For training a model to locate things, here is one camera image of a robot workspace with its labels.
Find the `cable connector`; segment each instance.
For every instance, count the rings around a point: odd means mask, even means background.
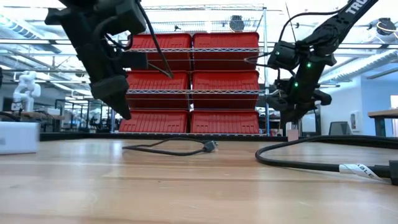
[[[217,150],[218,143],[216,141],[208,141],[205,143],[205,146],[203,146],[204,152],[213,152],[214,150]]]
[[[393,185],[398,185],[398,161],[390,161],[390,179]]]

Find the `white wall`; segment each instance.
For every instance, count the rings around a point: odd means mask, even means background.
[[[363,98],[363,134],[376,135],[374,120],[368,112],[391,108],[391,95],[398,95],[398,80],[361,80]],[[386,136],[393,137],[392,120],[386,119]]]
[[[4,97],[12,98],[16,85],[3,85],[0,89],[0,111],[2,111],[2,104]],[[55,88],[42,87],[42,95],[35,98],[35,103],[42,103],[54,107],[56,99],[65,99],[65,93]]]
[[[362,111],[361,77],[354,78],[349,83],[340,83],[339,88],[321,90],[332,97],[331,105],[321,106],[322,135],[329,134],[330,123],[333,121],[347,121],[351,125],[351,112]]]

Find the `chair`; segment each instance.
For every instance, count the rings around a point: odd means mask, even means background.
[[[347,121],[334,121],[330,123],[329,135],[351,135],[351,128]]]

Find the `white cable label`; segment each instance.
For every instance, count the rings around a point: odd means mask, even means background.
[[[365,177],[373,180],[383,181],[371,169],[364,164],[341,164],[339,166],[340,174],[356,174],[360,177]]]

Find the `red plastic crate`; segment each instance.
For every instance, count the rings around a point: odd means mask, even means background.
[[[194,71],[193,90],[260,90],[259,73],[242,71]],[[192,96],[195,109],[254,109],[258,95],[196,94]]]
[[[130,120],[122,120],[120,132],[186,133],[188,111],[134,110]]]
[[[192,47],[190,34],[156,34],[157,41],[162,49],[181,49]],[[155,43],[151,35],[135,35],[132,49],[154,49]],[[172,70],[191,70],[190,52],[164,52]],[[165,70],[164,63],[158,52],[147,53],[148,62]]]
[[[192,112],[191,133],[259,134],[257,111]]]
[[[190,89],[187,72],[175,71],[173,79],[158,71],[133,71],[127,74],[130,90]],[[130,94],[126,98],[130,108],[188,109],[188,96],[183,94]]]
[[[193,48],[259,48],[257,32],[199,33],[193,35]],[[258,52],[194,52],[195,70],[254,70],[256,66],[243,61],[258,56]]]

